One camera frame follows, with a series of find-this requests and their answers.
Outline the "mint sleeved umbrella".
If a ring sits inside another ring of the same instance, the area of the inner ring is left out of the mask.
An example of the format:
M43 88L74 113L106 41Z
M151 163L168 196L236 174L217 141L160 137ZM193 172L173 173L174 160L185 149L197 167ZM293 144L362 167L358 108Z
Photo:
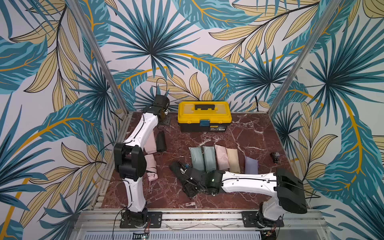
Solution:
M201 147L189 147L193 168L204 172L205 162Z
M215 147L203 146L203 151L204 151L204 161L205 161L206 172L209 173L216 170L217 164L216 164Z

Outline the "pink umbrella sleeve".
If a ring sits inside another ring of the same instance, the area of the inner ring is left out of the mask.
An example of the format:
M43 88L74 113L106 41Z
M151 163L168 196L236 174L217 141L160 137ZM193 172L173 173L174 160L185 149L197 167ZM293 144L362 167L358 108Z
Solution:
M145 144L145 151L149 154L154 154L157 152L157 144L154 132L152 131L147 139L147 142Z

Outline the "black sleeved umbrella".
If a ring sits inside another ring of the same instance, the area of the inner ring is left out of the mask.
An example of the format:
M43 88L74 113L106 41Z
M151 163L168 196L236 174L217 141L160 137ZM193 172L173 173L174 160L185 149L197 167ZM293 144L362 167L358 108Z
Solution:
M182 184L189 182L190 177L185 174L187 169L179 161L172 162L169 168Z

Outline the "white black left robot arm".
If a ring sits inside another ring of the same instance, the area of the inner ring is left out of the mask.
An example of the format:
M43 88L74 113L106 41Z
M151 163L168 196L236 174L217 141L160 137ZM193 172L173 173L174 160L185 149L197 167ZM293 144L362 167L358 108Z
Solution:
M149 221L143 192L143 176L147 168L143 148L154 128L167 119L169 104L166 96L156 95L154 102L142 110L140 121L131 135L114 146L115 170L125 184L129 201L123 220L137 228Z

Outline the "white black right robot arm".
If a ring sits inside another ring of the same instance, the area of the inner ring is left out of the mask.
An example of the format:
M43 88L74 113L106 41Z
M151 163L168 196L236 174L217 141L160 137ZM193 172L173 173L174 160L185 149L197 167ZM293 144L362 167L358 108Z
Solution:
M183 191L188 197L198 193L244 192L269 196L261 203L259 216L262 220L276 222L285 213L305 214L308 211L304 184L291 172L277 169L276 172L260 175L235 174L215 170L204 173L194 168L177 168Z

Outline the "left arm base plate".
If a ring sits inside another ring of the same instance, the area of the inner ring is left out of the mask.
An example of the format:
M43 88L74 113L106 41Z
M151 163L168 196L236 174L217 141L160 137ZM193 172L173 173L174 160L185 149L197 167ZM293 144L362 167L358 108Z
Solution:
M162 212L132 212L125 211L122 213L120 222L121 229L143 229L150 227L150 229L159 229L162 225Z

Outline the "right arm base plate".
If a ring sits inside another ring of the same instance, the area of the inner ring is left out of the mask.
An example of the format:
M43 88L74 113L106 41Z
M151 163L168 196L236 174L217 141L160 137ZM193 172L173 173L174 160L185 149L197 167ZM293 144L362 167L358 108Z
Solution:
M272 221L265 218L260 211L243 211L241 215L245 228L264 229L284 226L282 217L279 217L276 221Z

